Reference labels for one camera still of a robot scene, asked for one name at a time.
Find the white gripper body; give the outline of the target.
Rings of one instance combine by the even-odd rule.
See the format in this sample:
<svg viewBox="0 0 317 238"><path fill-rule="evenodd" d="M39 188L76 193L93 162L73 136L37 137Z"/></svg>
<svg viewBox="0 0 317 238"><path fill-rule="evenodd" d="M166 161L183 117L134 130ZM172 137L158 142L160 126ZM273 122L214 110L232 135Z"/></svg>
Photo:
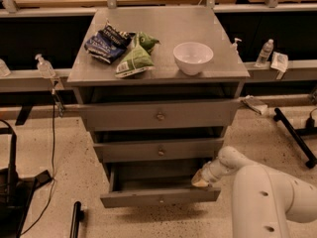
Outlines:
<svg viewBox="0 0 317 238"><path fill-rule="evenodd" d="M217 182L223 176L228 175L232 170L222 164L218 159L206 163L201 169L201 181L204 186Z"/></svg>

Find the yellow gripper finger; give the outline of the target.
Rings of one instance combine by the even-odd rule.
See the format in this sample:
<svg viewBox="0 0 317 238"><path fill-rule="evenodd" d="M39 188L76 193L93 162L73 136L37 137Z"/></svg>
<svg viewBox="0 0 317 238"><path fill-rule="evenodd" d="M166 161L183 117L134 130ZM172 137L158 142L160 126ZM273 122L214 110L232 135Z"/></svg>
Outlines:
<svg viewBox="0 0 317 238"><path fill-rule="evenodd" d="M191 184L195 187L207 187L209 185L209 182L204 180L203 178L199 178L199 179L193 179L191 181Z"/></svg>
<svg viewBox="0 0 317 238"><path fill-rule="evenodd" d="M197 172L196 172L196 174L193 176L193 179L202 179L203 178L203 176L202 176L202 170L200 169L200 170L198 170Z"/></svg>

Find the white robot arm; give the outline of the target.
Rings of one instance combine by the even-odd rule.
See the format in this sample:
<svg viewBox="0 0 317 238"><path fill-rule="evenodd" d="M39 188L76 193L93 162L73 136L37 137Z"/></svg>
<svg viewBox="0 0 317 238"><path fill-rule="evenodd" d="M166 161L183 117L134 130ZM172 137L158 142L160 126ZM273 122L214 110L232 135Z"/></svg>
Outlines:
<svg viewBox="0 0 317 238"><path fill-rule="evenodd" d="M233 238L290 238L288 221L317 219L317 187L302 179L257 163L233 147L222 148L191 180L207 187L233 175Z"/></svg>

